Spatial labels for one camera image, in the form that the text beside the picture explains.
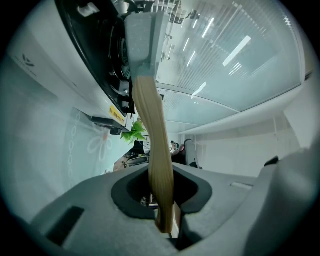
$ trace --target gray plastic surface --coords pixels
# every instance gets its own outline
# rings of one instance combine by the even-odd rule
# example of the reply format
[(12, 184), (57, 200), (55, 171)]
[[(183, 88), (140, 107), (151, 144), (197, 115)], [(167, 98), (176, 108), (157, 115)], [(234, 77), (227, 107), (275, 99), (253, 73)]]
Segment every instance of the gray plastic surface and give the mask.
[[(278, 164), (264, 167), (256, 180), (175, 163), (180, 169), (205, 179), (212, 187), (212, 197), (204, 208), (185, 216), (189, 230), (203, 240), (180, 254), (272, 253), (298, 226), (319, 194), (319, 152), (319, 147), (313, 147), (287, 156)], [(77, 206), (84, 213), (63, 244), (68, 251), (80, 255), (177, 253), (153, 220), (127, 217), (111, 198), (116, 181), (145, 166), (141, 164), (80, 183), (40, 212), (32, 227), (46, 235), (69, 207)], [(233, 182), (253, 184), (253, 188), (230, 186)]]
[(111, 198), (119, 179), (146, 166), (90, 178), (43, 209), (31, 225), (46, 235), (71, 206), (84, 213), (67, 237), (63, 248), (80, 255), (171, 255), (177, 250), (163, 239), (153, 220), (124, 215)]
[(169, 22), (164, 11), (129, 15), (125, 21), (125, 40), (132, 81), (137, 76), (155, 77)]

